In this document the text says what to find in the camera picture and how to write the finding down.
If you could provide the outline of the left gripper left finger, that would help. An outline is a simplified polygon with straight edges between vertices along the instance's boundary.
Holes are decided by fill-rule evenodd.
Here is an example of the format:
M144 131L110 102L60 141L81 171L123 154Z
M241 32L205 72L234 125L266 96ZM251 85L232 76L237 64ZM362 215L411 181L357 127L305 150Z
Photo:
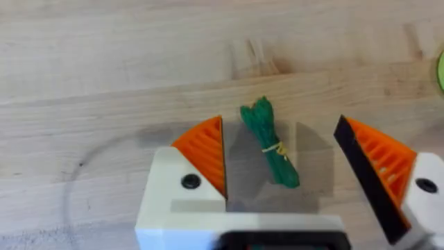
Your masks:
M140 212L224 211L226 199L222 118L216 116L155 152Z

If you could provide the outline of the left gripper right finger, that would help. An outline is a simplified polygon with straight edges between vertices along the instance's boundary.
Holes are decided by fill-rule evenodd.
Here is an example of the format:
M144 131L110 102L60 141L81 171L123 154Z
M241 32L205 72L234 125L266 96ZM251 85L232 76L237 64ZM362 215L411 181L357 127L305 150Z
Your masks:
M390 249L442 249L443 159L344 115L334 138Z

